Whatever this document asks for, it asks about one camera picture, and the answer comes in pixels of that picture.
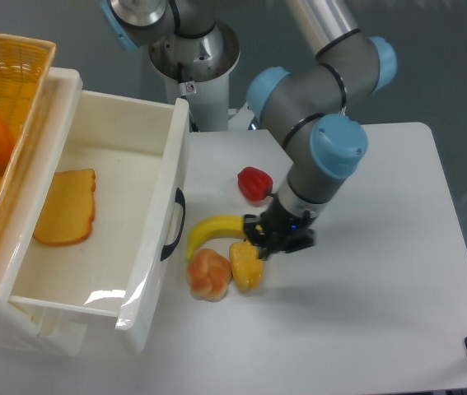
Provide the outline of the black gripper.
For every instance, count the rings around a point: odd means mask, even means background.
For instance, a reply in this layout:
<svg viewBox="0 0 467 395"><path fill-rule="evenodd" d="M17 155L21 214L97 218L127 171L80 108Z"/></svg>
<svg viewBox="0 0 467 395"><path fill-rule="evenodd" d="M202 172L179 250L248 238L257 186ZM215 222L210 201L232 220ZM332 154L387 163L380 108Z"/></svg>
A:
<svg viewBox="0 0 467 395"><path fill-rule="evenodd" d="M243 215L243 231L259 247L258 258L267 260L275 253L294 253L314 246L314 219L310 210L303 210L299 216L292 214L275 197L260 217Z"/></svg>

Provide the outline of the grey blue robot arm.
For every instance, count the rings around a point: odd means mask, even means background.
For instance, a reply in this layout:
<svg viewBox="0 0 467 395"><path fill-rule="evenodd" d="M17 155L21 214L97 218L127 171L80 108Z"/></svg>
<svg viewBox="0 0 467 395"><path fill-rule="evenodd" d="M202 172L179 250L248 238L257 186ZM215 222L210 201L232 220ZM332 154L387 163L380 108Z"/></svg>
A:
<svg viewBox="0 0 467 395"><path fill-rule="evenodd" d="M366 37L345 2L287 5L316 65L297 76L268 68L246 94L256 119L292 160L269 208L245 217L246 237L262 259L314 245L312 223L367 152L362 126L344 112L389 84L398 68L391 44Z"/></svg>

